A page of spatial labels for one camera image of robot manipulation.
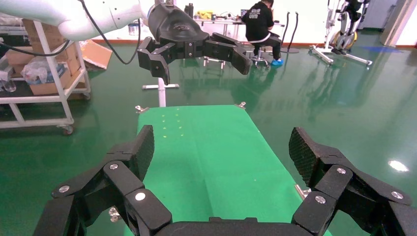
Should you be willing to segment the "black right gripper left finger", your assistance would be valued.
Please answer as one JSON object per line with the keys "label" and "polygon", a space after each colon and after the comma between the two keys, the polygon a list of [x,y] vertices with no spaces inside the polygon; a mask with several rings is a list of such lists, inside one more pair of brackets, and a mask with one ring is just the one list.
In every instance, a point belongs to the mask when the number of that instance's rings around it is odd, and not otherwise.
{"label": "black right gripper left finger", "polygon": [[154,154],[154,132],[144,125],[130,142],[113,146],[97,166],[59,184],[34,230],[36,236],[84,236],[114,207],[136,236],[154,236],[172,214],[144,185]]}

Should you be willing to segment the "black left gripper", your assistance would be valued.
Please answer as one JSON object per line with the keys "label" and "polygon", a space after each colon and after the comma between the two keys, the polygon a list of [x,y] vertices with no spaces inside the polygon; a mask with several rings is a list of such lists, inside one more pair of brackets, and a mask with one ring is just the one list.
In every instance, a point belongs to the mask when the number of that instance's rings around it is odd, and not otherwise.
{"label": "black left gripper", "polygon": [[203,55],[230,62],[242,75],[249,73],[252,60],[239,41],[219,33],[209,36],[174,5],[155,4],[148,13],[148,27],[154,39],[146,37],[140,44],[139,66],[149,70],[153,77],[162,78],[165,85],[171,82],[170,63]]}

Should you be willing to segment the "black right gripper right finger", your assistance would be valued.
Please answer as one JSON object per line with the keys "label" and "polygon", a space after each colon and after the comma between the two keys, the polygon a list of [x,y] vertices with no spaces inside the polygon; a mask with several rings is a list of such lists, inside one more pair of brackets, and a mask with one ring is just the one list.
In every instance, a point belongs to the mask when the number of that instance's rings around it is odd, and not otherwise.
{"label": "black right gripper right finger", "polygon": [[356,168],[342,152],[313,141],[301,127],[289,140],[289,156],[310,189],[292,223],[322,236],[337,212],[348,214],[371,236],[414,236],[417,209],[399,190]]}

